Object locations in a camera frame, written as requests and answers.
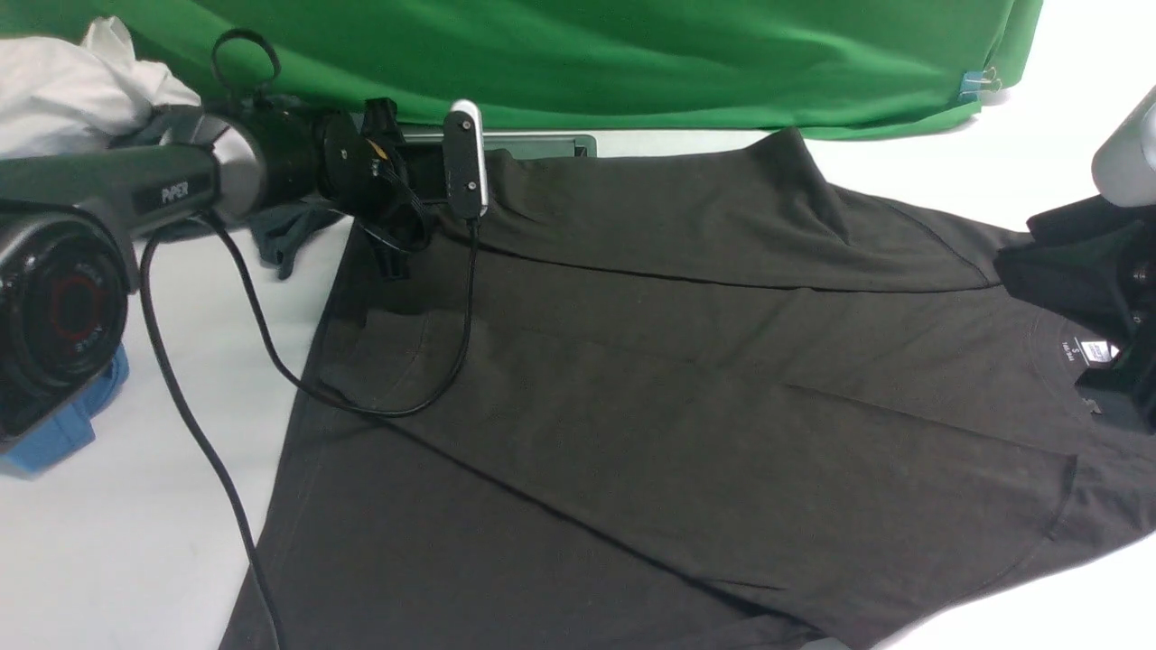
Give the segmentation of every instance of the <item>gray cloth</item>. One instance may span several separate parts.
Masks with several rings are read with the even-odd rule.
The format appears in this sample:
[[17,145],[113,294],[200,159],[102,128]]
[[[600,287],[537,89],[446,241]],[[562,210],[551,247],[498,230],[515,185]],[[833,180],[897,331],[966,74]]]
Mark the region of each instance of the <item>gray cloth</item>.
[[[355,230],[307,382],[349,354],[385,285]],[[403,429],[309,399],[289,423],[259,552],[295,648],[794,650],[821,636],[695,584]],[[251,581],[221,648],[273,648]]]
[[261,261],[277,269],[277,280],[287,280],[305,242],[341,217],[326,206],[292,202],[254,214],[249,229]]
[[[1156,441],[1096,424],[1065,350],[1083,333],[998,283],[1023,235],[831,186],[793,131],[489,169],[469,360],[405,428],[792,621],[758,643],[866,649],[1156,527]],[[444,226],[413,280],[340,288],[350,335],[318,372],[362,406],[413,404],[453,362],[467,249]],[[349,496],[369,517],[379,497]]]

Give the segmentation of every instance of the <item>green screen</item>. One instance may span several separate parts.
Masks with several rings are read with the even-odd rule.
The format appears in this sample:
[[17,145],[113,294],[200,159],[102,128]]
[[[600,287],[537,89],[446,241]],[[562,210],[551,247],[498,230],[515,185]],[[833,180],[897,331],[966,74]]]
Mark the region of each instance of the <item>green screen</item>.
[[[1020,80],[1043,0],[40,0],[0,34],[79,40],[119,16],[138,54],[207,96],[216,37],[272,40],[275,90],[356,109],[387,96],[440,124],[468,97],[494,128],[777,128],[820,138],[928,133],[975,115],[966,71]],[[15,0],[6,0],[16,5]],[[232,73],[267,71],[254,46]]]

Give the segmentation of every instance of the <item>blue object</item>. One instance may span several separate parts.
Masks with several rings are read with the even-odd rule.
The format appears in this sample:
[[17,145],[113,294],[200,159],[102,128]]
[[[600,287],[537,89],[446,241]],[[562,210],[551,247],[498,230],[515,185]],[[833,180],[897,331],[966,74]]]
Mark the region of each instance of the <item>blue object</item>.
[[995,93],[1003,87],[995,68],[968,71],[959,81],[959,102],[978,102],[981,93]]
[[29,473],[43,472],[64,460],[96,440],[89,420],[117,397],[118,389],[127,378],[128,357],[121,346],[109,368],[88,390],[51,420],[24,436],[2,458]]

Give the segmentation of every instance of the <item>white surface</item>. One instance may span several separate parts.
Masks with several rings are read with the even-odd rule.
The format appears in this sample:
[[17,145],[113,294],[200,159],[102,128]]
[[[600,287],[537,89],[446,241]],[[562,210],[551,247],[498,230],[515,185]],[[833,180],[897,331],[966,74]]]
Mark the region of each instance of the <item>white surface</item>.
[[[1027,76],[1009,99],[953,133],[814,142],[828,178],[857,190],[1022,228],[1095,192],[1096,148],[1156,83],[1156,3],[1053,0]],[[602,156],[734,148],[757,133],[599,134]],[[339,261],[342,224],[259,290],[277,347],[304,364]],[[242,249],[253,261],[247,235]],[[292,390],[265,359],[240,285],[212,239],[164,246],[160,320],[194,412],[264,522]],[[133,375],[97,419],[97,441],[36,481],[0,475],[0,647],[12,650],[209,650],[245,571],[228,503],[177,418],[139,310]],[[1092,564],[943,613],[901,650],[1131,649],[1156,645],[1156,539]],[[839,648],[820,642],[818,648]]]
[[201,99],[156,61],[138,61],[120,19],[97,19],[80,45],[0,39],[0,157],[99,152],[144,126],[153,106]]

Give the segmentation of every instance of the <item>clip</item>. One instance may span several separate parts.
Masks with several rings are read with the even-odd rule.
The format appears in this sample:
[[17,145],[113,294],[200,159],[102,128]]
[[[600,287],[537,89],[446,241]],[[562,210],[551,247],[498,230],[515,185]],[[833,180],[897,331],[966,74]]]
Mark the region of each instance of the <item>clip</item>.
[[968,71],[963,73],[959,82],[961,102],[973,102],[983,93],[998,93],[1003,88],[1003,80],[999,77],[999,71],[988,67],[985,71]]

